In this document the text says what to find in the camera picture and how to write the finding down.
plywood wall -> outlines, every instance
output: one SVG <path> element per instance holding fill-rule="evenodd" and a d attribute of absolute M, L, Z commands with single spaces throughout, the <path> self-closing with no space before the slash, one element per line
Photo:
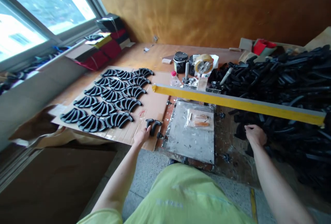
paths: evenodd
<path fill-rule="evenodd" d="M 331 0 L 102 0 L 135 42 L 238 47 L 240 38 L 305 45 L 331 25 Z"/>

red object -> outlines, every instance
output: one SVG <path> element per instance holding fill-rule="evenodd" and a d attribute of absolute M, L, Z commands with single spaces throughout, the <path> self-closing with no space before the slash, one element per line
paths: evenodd
<path fill-rule="evenodd" d="M 123 34 L 125 34 L 126 30 L 125 29 L 120 29 L 115 33 L 111 33 L 110 36 L 113 39 L 119 39 Z"/>
<path fill-rule="evenodd" d="M 253 53 L 255 53 L 256 55 L 260 55 L 266 47 L 275 48 L 276 46 L 277 44 L 273 42 L 264 39 L 258 39 L 258 41 L 255 43 L 253 47 Z"/>
<path fill-rule="evenodd" d="M 114 59 L 122 51 L 120 45 L 115 40 L 107 42 L 105 45 L 100 47 L 100 50 L 111 59 Z"/>
<path fill-rule="evenodd" d="M 108 61 L 109 61 L 109 58 L 102 51 L 98 51 L 98 52 L 94 53 L 91 57 L 89 57 L 84 62 L 79 62 L 79 61 L 75 60 L 75 62 L 77 64 L 79 64 L 87 69 L 90 69 L 92 71 L 98 70 Z"/>

plastic bottle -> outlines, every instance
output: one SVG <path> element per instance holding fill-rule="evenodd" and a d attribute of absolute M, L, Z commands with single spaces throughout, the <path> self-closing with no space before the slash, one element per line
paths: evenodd
<path fill-rule="evenodd" d="M 180 87 L 181 83 L 177 77 L 177 73 L 175 71 L 171 72 L 171 80 L 170 80 L 170 85 L 171 86 L 177 86 Z"/>

black handle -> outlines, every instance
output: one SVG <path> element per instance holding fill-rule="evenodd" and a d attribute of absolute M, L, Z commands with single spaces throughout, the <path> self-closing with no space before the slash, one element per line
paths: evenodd
<path fill-rule="evenodd" d="M 147 122 L 147 126 L 146 128 L 149 127 L 149 125 L 154 121 L 154 119 L 146 119 L 146 122 Z"/>
<path fill-rule="evenodd" d="M 162 122 L 159 122 L 159 121 L 157 121 L 157 120 L 155 120 L 155 123 L 153 124 L 153 126 L 152 126 L 152 129 L 151 129 L 151 131 L 149 132 L 149 134 L 150 134 L 150 136 L 154 136 L 154 134 L 155 134 L 155 129 L 156 129 L 156 126 L 157 125 L 162 125 Z"/>

wooden workbench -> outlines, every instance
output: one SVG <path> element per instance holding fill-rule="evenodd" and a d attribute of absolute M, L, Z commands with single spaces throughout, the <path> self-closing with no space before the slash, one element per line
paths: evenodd
<path fill-rule="evenodd" d="M 226 62 L 237 62 L 241 56 L 241 52 L 229 51 L 228 49 L 220 48 L 204 48 L 204 47 L 189 47 L 176 45 L 162 45 L 162 44 L 135 44 L 130 48 L 125 48 L 114 60 L 111 60 L 106 66 L 113 65 L 119 67 L 140 68 L 146 67 L 153 71 L 171 72 L 174 70 L 173 62 L 162 64 L 162 58 L 174 55 L 176 51 L 182 51 L 189 56 L 192 54 L 215 54 L 219 56 L 219 64 Z M 70 85 L 60 95 L 58 95 L 50 104 L 69 105 L 80 93 L 88 86 L 96 76 L 104 69 L 98 71 L 88 72 L 79 78 L 75 83 Z M 175 98 L 170 97 L 170 101 L 174 103 Z M 173 104 L 168 105 L 163 117 L 163 125 L 161 133 L 165 134 L 169 119 L 173 110 Z M 243 142 L 233 136 L 237 125 L 232 121 L 232 116 L 227 112 L 229 108 L 218 107 L 217 112 L 224 112 L 225 119 L 216 117 L 215 123 L 215 166 L 204 164 L 199 161 L 189 159 L 189 163 L 195 167 L 213 171 L 216 174 L 226 176 L 234 179 L 240 183 L 249 184 L 259 187 L 258 177 L 254 166 L 254 160 L 247 156 L 244 151 L 247 148 L 247 143 Z M 181 160 L 182 156 L 166 152 L 162 148 L 162 140 L 158 140 L 156 144 L 156 151 L 176 160 Z M 224 154 L 229 154 L 230 160 L 225 161 Z"/>

